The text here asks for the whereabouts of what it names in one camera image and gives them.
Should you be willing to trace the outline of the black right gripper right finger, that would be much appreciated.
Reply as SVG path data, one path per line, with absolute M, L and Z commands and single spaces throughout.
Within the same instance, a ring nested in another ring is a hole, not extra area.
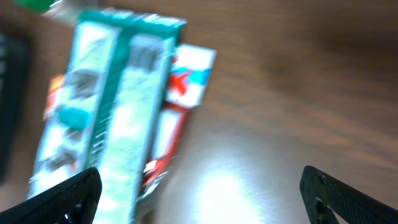
M 397 210 L 313 167 L 305 166 L 300 193 L 310 223 L 397 224 Z

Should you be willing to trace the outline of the green grip gloves package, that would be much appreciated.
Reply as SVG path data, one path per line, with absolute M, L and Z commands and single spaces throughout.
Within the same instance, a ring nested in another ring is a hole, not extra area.
M 80 14 L 29 197 L 95 167 L 102 181 L 95 223 L 136 222 L 144 166 L 186 23 L 127 10 Z

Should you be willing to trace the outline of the grey plastic mesh basket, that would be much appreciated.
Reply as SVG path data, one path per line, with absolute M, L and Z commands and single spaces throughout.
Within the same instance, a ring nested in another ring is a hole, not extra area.
M 29 69 L 29 42 L 1 32 L 1 180 L 6 175 Z

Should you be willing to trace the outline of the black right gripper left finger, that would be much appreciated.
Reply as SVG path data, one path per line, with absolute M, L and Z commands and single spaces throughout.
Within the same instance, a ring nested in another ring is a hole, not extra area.
M 102 182 L 95 167 L 1 212 L 1 224 L 92 224 L 101 197 Z

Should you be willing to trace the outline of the orange snack box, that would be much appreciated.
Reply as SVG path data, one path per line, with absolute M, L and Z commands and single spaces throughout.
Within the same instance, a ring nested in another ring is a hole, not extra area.
M 44 107 L 43 120 L 49 119 L 54 115 L 56 107 L 60 101 L 60 93 L 65 83 L 64 74 L 56 74 L 50 79 L 47 101 Z

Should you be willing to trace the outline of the green lid white jar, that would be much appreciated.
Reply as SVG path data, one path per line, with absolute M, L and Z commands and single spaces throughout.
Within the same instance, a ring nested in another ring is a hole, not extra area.
M 81 2 L 75 0 L 15 0 L 14 2 L 48 19 L 66 24 L 76 24 L 82 11 Z

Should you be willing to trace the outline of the red dustpan brush package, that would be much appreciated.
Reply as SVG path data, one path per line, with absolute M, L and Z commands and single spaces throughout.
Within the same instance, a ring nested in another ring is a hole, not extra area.
M 203 101 L 216 56 L 215 49 L 190 44 L 177 47 L 155 138 L 143 171 L 143 183 L 136 203 L 138 218 L 155 209 L 170 165 L 178 154 L 188 116 Z

